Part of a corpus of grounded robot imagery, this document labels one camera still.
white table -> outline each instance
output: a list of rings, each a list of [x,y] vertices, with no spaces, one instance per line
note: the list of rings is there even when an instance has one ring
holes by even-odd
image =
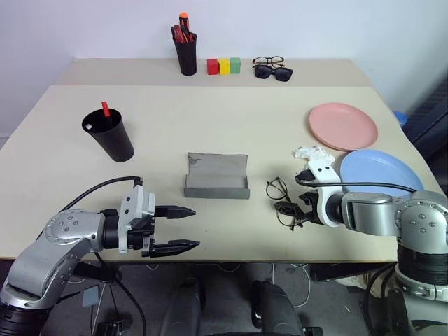
[[[373,237],[305,223],[291,232],[277,222],[266,181],[281,176],[293,200],[307,191],[294,182],[305,161],[298,146],[321,145],[309,131],[308,113],[324,102],[345,102],[377,124],[371,146],[406,162],[425,189],[441,192],[417,150],[369,80],[344,60],[294,61],[288,83],[254,78],[250,61],[241,74],[185,77],[175,59],[86,59],[75,61],[51,86],[0,150],[0,256],[15,258],[47,220],[75,196],[117,176],[139,175],[157,204],[196,210],[181,220],[159,218],[157,242],[191,239],[201,244],[163,260],[374,262],[396,259],[394,237]],[[112,161],[81,129],[81,120],[101,108],[118,109],[135,148],[124,163]],[[337,157],[339,171],[346,154]],[[188,199],[182,189],[187,152],[248,155],[249,200]],[[78,204],[90,211],[119,207],[132,187],[118,183]],[[140,251],[102,253],[107,260],[141,261]]]

blue plate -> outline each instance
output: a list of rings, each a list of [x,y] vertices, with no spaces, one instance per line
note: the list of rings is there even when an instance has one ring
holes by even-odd
[[[383,182],[423,190],[420,178],[403,161],[379,150],[361,149],[348,154],[341,164],[343,182]],[[384,187],[346,187],[348,191],[403,196],[407,191]]]

black cup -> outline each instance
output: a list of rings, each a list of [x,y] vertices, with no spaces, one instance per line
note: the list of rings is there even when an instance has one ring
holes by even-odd
[[[94,137],[112,160],[124,162],[134,155],[134,147],[123,126],[121,114],[113,108],[111,116],[106,117],[102,109],[88,114],[82,123],[83,130]]]
[[[196,35],[190,43],[179,43],[174,39],[181,73],[185,76],[196,74]]]

wall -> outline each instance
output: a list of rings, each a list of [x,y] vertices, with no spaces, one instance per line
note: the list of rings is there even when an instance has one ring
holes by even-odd
[[[351,59],[392,109],[410,111],[448,69],[447,0],[0,0],[0,137],[73,57],[175,57],[180,11],[198,57]]]

red block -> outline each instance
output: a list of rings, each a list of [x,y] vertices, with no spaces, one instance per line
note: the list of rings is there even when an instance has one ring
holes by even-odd
[[[207,60],[207,72],[209,75],[219,74],[219,62],[216,58],[209,58]]]

